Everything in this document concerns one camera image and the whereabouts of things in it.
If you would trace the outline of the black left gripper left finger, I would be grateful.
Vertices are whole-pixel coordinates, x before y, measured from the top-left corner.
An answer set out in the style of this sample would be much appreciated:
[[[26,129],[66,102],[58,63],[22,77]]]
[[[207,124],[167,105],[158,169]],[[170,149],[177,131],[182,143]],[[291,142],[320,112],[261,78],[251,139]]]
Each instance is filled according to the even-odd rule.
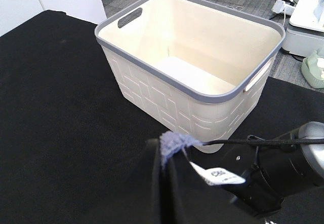
[[[151,223],[174,223],[174,210],[168,177],[161,166],[160,142],[153,138],[147,140],[147,146],[153,151],[151,174]]]

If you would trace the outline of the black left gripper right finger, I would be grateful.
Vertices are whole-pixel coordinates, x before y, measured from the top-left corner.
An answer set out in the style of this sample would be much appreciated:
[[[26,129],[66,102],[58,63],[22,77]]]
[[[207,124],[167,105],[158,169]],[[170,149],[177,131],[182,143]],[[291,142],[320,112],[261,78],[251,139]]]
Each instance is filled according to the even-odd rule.
[[[223,146],[213,154],[194,147],[175,153],[166,164],[166,223],[260,223],[261,221],[235,206],[234,195],[221,186],[210,186],[194,170],[191,162],[210,169],[221,167],[240,175],[249,161],[249,153]]]

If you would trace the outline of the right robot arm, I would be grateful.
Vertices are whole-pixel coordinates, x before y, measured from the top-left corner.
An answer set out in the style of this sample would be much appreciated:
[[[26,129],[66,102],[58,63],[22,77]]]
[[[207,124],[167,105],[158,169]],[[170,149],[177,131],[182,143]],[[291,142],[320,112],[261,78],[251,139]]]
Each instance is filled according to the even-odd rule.
[[[241,184],[224,184],[231,204],[255,218],[273,215],[291,195],[323,186],[323,123],[308,122],[272,140],[249,135],[235,144],[251,148]]]

